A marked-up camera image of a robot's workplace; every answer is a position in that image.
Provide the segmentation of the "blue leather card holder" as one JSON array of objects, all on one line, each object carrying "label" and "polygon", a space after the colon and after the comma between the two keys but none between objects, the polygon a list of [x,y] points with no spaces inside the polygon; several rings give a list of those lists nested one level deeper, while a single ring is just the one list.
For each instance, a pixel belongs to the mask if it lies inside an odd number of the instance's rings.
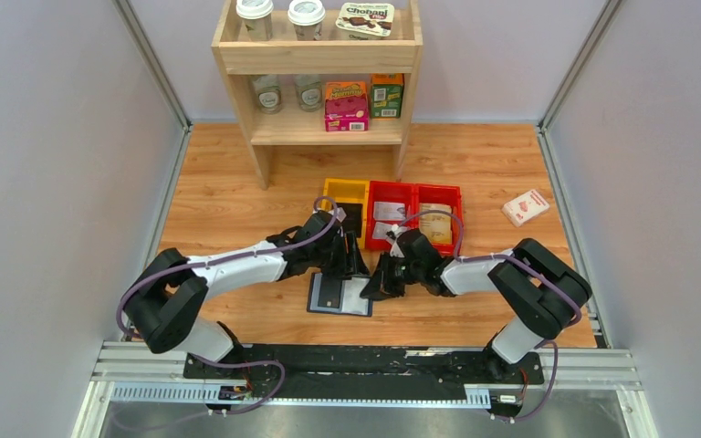
[{"label": "blue leather card holder", "polygon": [[373,303],[361,297],[361,292],[369,281],[366,276],[341,279],[314,273],[309,283],[307,311],[370,318]]}]

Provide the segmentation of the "yellow plastic bin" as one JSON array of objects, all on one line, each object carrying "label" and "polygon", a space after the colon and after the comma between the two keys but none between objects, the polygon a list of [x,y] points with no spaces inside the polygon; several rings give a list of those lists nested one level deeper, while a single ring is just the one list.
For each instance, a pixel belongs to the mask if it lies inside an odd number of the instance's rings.
[{"label": "yellow plastic bin", "polygon": [[360,249],[365,248],[369,188],[370,182],[367,180],[326,178],[322,192],[324,196],[332,198],[337,206],[338,203],[363,204],[363,213],[365,214],[365,218],[363,219],[362,236],[358,238]]}]

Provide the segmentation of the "red double plastic bin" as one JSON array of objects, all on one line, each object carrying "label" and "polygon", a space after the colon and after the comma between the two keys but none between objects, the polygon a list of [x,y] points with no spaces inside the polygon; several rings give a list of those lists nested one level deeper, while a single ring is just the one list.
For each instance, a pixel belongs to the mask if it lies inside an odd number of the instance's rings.
[{"label": "red double plastic bin", "polygon": [[[373,203],[376,201],[404,203],[407,208],[407,217],[420,213],[420,203],[444,203],[452,207],[452,214],[458,218],[463,217],[463,199],[461,189],[451,185],[434,185],[405,182],[371,181],[368,196],[367,232],[365,235],[365,247],[373,251],[385,251],[391,248],[387,241],[372,240],[371,234],[376,222],[372,217]],[[396,221],[385,221],[388,224],[398,224]],[[419,228],[419,217],[408,221],[406,227]],[[448,256],[455,250],[459,240],[459,227],[453,220],[453,243],[451,245],[433,245],[441,255]]]}]

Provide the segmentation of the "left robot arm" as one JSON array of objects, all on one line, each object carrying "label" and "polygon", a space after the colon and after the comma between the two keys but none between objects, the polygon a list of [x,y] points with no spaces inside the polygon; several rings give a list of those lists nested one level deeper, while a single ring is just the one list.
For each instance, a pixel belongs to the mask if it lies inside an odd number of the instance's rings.
[{"label": "left robot arm", "polygon": [[206,360],[218,377],[234,377],[243,355],[220,323],[200,317],[204,302],[243,287],[301,276],[311,268],[322,279],[365,286],[370,270],[341,218],[338,210],[317,210],[303,225],[220,255],[164,250],[120,299],[118,315],[129,319],[151,353],[191,354]]}]

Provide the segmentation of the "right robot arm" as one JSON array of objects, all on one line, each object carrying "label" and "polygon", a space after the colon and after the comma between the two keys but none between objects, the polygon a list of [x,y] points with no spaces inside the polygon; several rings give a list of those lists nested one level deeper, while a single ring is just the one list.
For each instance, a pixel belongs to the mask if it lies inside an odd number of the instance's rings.
[{"label": "right robot arm", "polygon": [[533,238],[475,257],[441,255],[417,229],[396,230],[392,238],[361,297],[401,297],[415,284],[437,297],[498,292],[514,317],[483,350],[484,368],[494,381],[509,381],[530,351],[577,324],[592,297],[587,280]]}]

